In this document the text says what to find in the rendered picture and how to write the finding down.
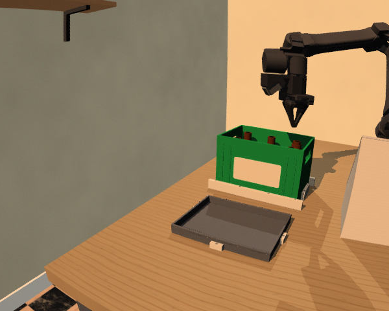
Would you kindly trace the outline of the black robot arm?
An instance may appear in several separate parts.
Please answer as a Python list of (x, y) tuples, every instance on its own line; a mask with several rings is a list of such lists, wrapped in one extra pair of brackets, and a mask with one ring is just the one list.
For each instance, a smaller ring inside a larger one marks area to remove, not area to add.
[[(389, 25), (373, 23), (361, 30), (308, 34), (286, 34), (279, 49), (264, 49), (262, 55), (261, 87), (265, 95), (277, 91), (302, 95), (303, 77), (307, 74), (307, 57), (326, 52), (363, 48), (366, 52), (380, 51), (386, 55), (386, 99), (381, 121), (375, 127), (376, 137), (389, 139)], [(388, 47), (388, 48), (387, 48)], [(283, 75), (293, 73), (291, 75)], [(265, 74), (266, 73), (266, 74)], [(278, 74), (270, 74), (278, 73)]]

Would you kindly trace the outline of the green plastic crate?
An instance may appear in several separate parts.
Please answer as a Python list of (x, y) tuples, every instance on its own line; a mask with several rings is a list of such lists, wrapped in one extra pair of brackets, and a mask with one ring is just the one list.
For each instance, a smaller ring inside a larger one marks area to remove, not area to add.
[[(244, 133), (251, 132), (252, 140)], [(241, 139), (234, 137), (241, 137)], [(276, 137), (275, 145), (267, 144)], [(301, 141), (301, 150), (289, 148)], [(315, 137), (240, 125), (217, 135), (216, 180), (301, 199), (309, 183)]]

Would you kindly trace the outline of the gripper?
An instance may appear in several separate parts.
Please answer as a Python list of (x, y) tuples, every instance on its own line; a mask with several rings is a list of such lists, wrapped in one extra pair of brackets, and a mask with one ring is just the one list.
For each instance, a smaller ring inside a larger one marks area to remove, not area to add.
[[(302, 95), (291, 95), (289, 93), (279, 91), (279, 100), (282, 100), (283, 107), (287, 113), (292, 128), (297, 127), (309, 105), (314, 105), (314, 96), (306, 94), (307, 76), (300, 76), (303, 77)], [(293, 111), (294, 108), (297, 108), (295, 119)]]

